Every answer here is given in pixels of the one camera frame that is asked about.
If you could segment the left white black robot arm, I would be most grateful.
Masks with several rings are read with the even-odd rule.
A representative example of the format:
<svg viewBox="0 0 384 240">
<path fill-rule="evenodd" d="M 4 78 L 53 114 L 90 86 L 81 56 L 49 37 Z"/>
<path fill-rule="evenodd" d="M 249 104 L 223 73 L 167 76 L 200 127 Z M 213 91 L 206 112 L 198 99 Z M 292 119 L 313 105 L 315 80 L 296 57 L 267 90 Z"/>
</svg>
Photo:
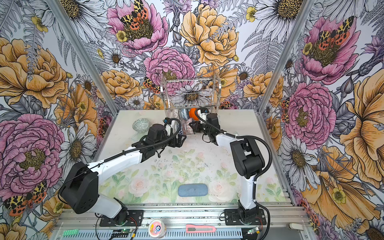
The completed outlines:
<svg viewBox="0 0 384 240">
<path fill-rule="evenodd" d="M 147 135 L 127 150 L 98 162 L 74 164 L 59 190 L 61 201 L 76 214 L 95 213 L 113 225 L 123 226 L 129 219 L 127 207 L 116 198 L 100 194 L 99 186 L 124 169 L 160 156 L 167 147 L 180 148 L 186 139 L 181 128 L 180 120 L 165 118 L 164 124 L 152 125 Z"/>
</svg>

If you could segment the blue floral ceramic bowl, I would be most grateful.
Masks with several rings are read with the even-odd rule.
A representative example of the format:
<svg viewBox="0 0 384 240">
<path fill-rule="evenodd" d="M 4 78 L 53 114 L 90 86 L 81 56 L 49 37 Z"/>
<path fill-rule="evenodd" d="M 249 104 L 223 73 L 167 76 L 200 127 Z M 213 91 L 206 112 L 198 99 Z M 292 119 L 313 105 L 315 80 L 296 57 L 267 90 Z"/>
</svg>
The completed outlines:
<svg viewBox="0 0 384 240">
<path fill-rule="evenodd" d="M 188 120 L 190 118 L 188 109 L 180 109 L 179 115 L 183 120 Z"/>
</svg>

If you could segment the white black lattice bowl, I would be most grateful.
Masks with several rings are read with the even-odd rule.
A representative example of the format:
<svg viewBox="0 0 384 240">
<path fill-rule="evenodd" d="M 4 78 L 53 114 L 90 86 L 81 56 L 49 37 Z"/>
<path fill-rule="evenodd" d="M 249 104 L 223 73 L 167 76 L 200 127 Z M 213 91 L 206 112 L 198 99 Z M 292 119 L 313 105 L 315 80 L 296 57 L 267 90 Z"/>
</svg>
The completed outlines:
<svg viewBox="0 0 384 240">
<path fill-rule="evenodd" d="M 179 110 L 178 109 L 173 109 L 171 110 L 171 116 L 172 118 L 179 119 Z"/>
</svg>

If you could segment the green patterned ceramic bowl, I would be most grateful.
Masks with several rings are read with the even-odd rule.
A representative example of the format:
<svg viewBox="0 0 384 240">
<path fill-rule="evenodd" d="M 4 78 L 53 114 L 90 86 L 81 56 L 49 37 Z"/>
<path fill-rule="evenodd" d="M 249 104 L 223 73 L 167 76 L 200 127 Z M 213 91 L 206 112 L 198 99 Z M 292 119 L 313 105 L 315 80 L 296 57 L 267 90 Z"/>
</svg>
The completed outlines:
<svg viewBox="0 0 384 240">
<path fill-rule="evenodd" d="M 151 122 L 146 118 L 140 118 L 133 122 L 132 128 L 135 132 L 145 133 L 151 127 Z"/>
</svg>

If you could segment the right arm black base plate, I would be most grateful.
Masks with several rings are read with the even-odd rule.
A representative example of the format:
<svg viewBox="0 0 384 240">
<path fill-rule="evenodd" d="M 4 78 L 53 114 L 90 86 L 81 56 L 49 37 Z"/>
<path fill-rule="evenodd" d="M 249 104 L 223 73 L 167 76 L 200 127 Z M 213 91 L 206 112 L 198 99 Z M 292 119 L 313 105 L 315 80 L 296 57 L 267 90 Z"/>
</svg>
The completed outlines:
<svg viewBox="0 0 384 240">
<path fill-rule="evenodd" d="M 266 226 L 266 214 L 262 209 L 241 212 L 239 209 L 225 209 L 224 218 L 227 226 Z"/>
</svg>

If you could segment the red patterned ceramic bowl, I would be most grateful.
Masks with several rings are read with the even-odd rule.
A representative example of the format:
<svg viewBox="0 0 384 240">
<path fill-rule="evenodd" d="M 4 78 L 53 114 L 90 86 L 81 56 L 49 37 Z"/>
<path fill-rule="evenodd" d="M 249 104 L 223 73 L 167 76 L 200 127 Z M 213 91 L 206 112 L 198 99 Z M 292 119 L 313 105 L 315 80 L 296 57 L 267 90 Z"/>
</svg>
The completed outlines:
<svg viewBox="0 0 384 240">
<path fill-rule="evenodd" d="M 185 130 L 184 130 L 184 123 L 183 121 L 180 121 L 180 134 L 184 135 L 185 134 Z"/>
</svg>

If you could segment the dark blue patterned bowl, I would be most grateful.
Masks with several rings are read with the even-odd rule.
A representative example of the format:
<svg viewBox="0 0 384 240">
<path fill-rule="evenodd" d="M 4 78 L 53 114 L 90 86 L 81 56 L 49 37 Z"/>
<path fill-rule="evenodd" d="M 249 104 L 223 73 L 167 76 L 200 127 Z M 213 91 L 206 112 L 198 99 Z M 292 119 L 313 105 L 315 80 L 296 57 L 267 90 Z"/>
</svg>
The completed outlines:
<svg viewBox="0 0 384 240">
<path fill-rule="evenodd" d="M 195 120 L 193 118 L 190 118 L 188 120 L 185 121 L 184 123 L 184 131 L 187 135 L 193 135 L 194 134 L 194 130 L 193 128 L 190 126 L 190 123 L 193 123 Z"/>
</svg>

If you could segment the orange plastic bowl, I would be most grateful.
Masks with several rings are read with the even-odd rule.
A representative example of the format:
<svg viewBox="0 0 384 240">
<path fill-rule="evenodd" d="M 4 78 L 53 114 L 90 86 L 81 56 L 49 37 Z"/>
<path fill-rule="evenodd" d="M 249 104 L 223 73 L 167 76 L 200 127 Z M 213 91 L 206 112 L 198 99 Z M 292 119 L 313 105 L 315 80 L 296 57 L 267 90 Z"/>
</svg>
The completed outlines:
<svg viewBox="0 0 384 240">
<path fill-rule="evenodd" d="M 195 121 L 199 120 L 199 118 L 197 117 L 197 113 L 196 113 L 197 110 L 198 110 L 197 108 L 189 109 L 189 116 L 190 116 L 190 118 L 192 118 Z"/>
</svg>

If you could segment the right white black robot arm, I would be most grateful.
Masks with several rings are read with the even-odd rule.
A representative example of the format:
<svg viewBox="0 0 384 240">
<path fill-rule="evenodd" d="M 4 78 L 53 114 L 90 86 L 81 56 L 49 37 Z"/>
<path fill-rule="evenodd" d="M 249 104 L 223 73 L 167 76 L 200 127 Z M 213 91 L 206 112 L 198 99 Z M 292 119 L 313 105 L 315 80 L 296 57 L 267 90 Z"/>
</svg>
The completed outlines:
<svg viewBox="0 0 384 240">
<path fill-rule="evenodd" d="M 262 218 L 261 208 L 256 204 L 257 176 L 266 167 L 265 159 L 257 142 L 263 140 L 254 136 L 241 137 L 221 129 L 216 113 L 207 108 L 195 109 L 195 121 L 189 126 L 194 133 L 209 137 L 209 142 L 230 151 L 237 173 L 242 176 L 241 195 L 235 217 L 243 224 L 251 224 Z"/>
</svg>

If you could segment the steel wire dish rack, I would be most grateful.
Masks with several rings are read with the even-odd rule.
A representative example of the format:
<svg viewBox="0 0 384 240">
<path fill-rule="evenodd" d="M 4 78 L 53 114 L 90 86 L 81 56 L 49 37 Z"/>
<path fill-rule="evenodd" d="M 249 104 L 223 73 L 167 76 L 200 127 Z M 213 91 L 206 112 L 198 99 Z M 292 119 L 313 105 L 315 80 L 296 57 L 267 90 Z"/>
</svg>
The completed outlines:
<svg viewBox="0 0 384 240">
<path fill-rule="evenodd" d="M 165 101 L 165 111 L 172 118 L 173 109 L 191 109 L 204 107 L 217 112 L 222 91 L 218 74 L 209 72 L 196 78 L 178 79 L 171 74 L 162 74 L 161 96 Z"/>
</svg>

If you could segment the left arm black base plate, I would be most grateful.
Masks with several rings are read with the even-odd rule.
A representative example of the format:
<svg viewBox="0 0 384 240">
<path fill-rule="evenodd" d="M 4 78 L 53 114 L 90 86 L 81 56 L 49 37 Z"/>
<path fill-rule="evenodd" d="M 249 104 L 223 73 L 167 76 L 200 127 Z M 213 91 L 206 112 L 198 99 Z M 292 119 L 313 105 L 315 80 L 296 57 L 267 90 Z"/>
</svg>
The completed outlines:
<svg viewBox="0 0 384 240">
<path fill-rule="evenodd" d="M 114 218 L 102 216 L 100 227 L 140 227 L 143 218 L 143 210 L 122 210 Z"/>
</svg>

